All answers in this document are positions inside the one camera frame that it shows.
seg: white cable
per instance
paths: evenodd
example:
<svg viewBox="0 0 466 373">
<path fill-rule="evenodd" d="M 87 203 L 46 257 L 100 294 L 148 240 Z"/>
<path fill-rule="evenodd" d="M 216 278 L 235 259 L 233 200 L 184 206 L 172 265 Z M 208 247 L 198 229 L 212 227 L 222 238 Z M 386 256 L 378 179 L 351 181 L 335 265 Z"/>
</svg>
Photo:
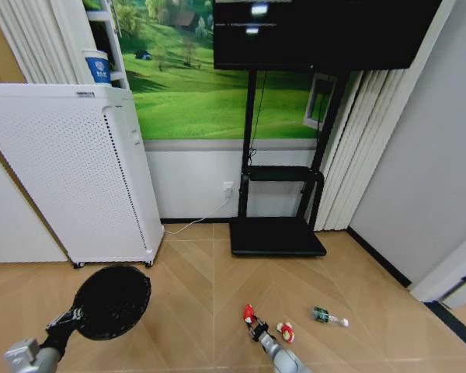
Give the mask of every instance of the white cable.
<svg viewBox="0 0 466 373">
<path fill-rule="evenodd" d="M 221 207 L 225 206 L 226 203 L 231 199 L 231 197 L 227 197 L 226 200 L 224 200 L 224 202 L 222 204 L 219 205 L 218 208 L 216 208 L 214 211 L 212 211 L 211 213 L 207 214 L 206 216 L 204 216 L 203 218 L 199 219 L 199 220 L 195 220 L 195 221 L 192 221 L 191 223 L 189 223 L 188 225 L 185 225 L 183 228 L 181 228 L 179 231 L 177 232 L 168 232 L 168 231 L 164 231 L 165 233 L 169 233 L 170 235 L 177 235 L 178 233 L 184 231 L 185 229 L 187 229 L 188 227 L 190 227 L 192 224 L 195 224 L 195 223 L 198 223 L 199 221 L 202 221 L 202 220 L 205 220 L 207 218 L 209 218 L 212 214 L 218 212 Z"/>
</svg>

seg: vertical blind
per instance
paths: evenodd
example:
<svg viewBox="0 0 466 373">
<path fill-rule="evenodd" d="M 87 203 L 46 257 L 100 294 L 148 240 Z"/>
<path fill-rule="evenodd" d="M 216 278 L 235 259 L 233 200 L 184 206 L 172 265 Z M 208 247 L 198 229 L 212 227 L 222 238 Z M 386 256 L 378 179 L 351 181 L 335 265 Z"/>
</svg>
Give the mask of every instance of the vertical blind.
<svg viewBox="0 0 466 373">
<path fill-rule="evenodd" d="M 81 0 L 0 0 L 0 28 L 28 83 L 92 84 L 96 49 Z"/>
<path fill-rule="evenodd" d="M 410 68 L 351 77 L 323 168 L 325 189 L 315 230 L 349 226 L 455 2 L 442 1 Z"/>
</svg>

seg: tv stand pole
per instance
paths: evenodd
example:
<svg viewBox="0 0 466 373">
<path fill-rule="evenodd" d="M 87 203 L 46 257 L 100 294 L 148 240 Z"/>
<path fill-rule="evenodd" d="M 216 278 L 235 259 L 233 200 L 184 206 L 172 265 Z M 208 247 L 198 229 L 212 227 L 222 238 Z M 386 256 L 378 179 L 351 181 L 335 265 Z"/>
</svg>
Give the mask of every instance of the tv stand pole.
<svg viewBox="0 0 466 373">
<path fill-rule="evenodd" d="M 319 202 L 325 178 L 320 168 L 326 145 L 335 123 L 336 114 L 349 80 L 349 71 L 337 76 L 325 123 L 318 134 L 318 145 L 311 167 L 304 166 L 249 166 L 252 118 L 256 98 L 257 71 L 249 70 L 245 130 L 243 137 L 242 174 L 238 199 L 238 217 L 232 219 L 231 251 L 239 256 L 324 256 L 326 250 L 314 234 Z M 301 201 L 294 217 L 247 218 L 250 181 L 305 182 Z M 315 189 L 309 222 L 306 210 Z"/>
</svg>

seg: white air purifier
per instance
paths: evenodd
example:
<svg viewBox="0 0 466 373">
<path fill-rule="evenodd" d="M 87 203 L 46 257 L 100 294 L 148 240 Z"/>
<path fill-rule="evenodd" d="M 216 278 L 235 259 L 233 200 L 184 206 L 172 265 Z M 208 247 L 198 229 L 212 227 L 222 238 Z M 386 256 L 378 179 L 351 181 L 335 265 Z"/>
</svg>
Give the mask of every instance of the white air purifier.
<svg viewBox="0 0 466 373">
<path fill-rule="evenodd" d="M 164 230 L 130 91 L 0 84 L 0 152 L 75 266 L 153 263 Z"/>
</svg>

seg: small house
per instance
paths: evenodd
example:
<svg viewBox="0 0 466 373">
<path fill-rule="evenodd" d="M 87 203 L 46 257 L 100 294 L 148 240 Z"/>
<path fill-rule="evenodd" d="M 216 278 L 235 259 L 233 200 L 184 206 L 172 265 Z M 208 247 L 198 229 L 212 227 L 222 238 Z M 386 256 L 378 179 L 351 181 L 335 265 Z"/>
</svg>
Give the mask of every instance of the small house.
<svg viewBox="0 0 466 373">
<path fill-rule="evenodd" d="M 144 50 L 135 51 L 134 52 L 134 57 L 137 60 L 151 60 L 152 59 L 151 54 L 148 53 L 147 51 L 144 51 Z"/>
<path fill-rule="evenodd" d="M 171 26 L 193 32 L 195 31 L 198 22 L 199 17 L 195 12 L 192 12 L 191 10 L 182 10 L 172 17 Z"/>
</svg>

